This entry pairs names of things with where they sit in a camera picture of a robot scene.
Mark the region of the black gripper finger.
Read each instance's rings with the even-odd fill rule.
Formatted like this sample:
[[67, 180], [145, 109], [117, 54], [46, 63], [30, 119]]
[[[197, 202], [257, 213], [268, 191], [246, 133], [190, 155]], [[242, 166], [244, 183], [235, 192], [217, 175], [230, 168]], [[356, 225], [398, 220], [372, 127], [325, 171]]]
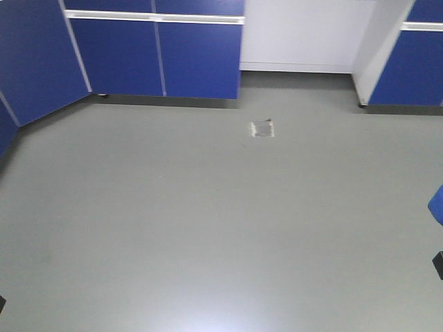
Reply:
[[443, 252], [439, 251], [432, 259], [435, 270], [441, 280], [443, 280]]
[[6, 299], [0, 296], [0, 313], [2, 312], [5, 305], [6, 305]]

